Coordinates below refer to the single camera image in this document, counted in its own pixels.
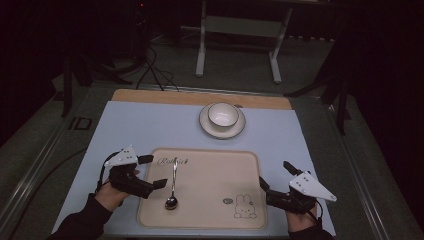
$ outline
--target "cartoon bunny illustration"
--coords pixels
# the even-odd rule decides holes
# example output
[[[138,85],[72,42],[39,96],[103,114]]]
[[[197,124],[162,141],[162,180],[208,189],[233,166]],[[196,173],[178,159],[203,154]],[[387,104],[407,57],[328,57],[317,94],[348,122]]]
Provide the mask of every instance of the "cartoon bunny illustration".
[[[239,194],[236,198],[235,218],[256,218],[255,206],[250,195]]]

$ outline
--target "dark green floor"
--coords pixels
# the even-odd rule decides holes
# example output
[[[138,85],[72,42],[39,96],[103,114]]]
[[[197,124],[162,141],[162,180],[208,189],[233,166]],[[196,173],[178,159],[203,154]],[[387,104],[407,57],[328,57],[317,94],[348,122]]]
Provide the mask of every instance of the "dark green floor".
[[[222,46],[208,48],[205,75],[196,78],[197,49],[194,46],[152,45],[157,52],[155,65],[172,72],[173,82],[181,91],[218,90],[283,96],[284,92],[313,81],[331,43],[285,41],[279,57],[281,85],[272,82],[266,52],[229,50]],[[125,76],[134,82],[126,87],[134,88],[144,70]],[[143,83],[144,89],[158,89],[150,85],[154,83],[152,74],[146,75]],[[91,88],[75,86],[74,107],[68,118],[60,117],[61,102],[46,103],[0,150],[3,166],[0,206],[6,206],[16,186],[31,186],[29,182],[19,184],[19,180],[34,161],[45,159],[44,173],[40,174],[43,177],[60,161],[87,147],[106,102],[115,89],[122,87],[100,77]],[[345,121],[346,136],[341,136],[334,124],[334,111],[321,104],[317,98],[319,93],[319,90],[313,91],[290,101],[318,177],[338,197],[336,203],[329,205],[337,239],[424,239],[354,99],[349,98],[351,119]],[[92,119],[93,124],[89,130],[70,129],[74,117]],[[38,189],[13,239],[43,239],[51,232],[82,158],[83,153],[69,159]]]

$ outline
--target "white bracket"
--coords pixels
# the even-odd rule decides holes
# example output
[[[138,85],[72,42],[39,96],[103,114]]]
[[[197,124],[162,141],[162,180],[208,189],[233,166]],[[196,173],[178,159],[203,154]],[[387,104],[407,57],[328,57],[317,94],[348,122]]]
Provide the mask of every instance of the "white bracket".
[[[113,156],[111,159],[105,162],[105,167],[113,167],[119,165],[126,165],[131,163],[138,163],[138,157],[135,154],[135,150],[132,146],[129,146],[118,154]]]
[[[295,177],[289,183],[290,187],[309,197],[322,198],[335,202],[337,197],[327,190],[321,183],[311,176],[308,172],[304,172]]]

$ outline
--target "person's arm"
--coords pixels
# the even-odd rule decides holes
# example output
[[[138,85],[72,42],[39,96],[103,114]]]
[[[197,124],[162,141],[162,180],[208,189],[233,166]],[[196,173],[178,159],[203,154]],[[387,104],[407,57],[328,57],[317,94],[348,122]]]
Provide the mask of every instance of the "person's arm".
[[[317,216],[317,206],[311,209]],[[315,220],[309,214],[296,214],[286,211],[289,237],[291,240],[332,240],[330,233],[322,229],[321,219]]]
[[[96,195],[89,194],[81,212],[67,216],[47,239],[97,239],[103,234],[103,225],[109,221],[113,211],[128,196],[106,183]]]

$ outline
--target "black sleeve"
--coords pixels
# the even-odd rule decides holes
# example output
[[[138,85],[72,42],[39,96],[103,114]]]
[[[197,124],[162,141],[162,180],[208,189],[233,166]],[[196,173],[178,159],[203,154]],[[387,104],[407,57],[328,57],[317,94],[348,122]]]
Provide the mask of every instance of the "black sleeve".
[[[289,232],[290,240],[333,240],[330,233],[322,229],[322,226],[315,225],[298,232]]]
[[[103,234],[103,225],[112,212],[104,208],[89,194],[85,207],[79,213],[67,216],[48,240],[53,239],[97,239]]]

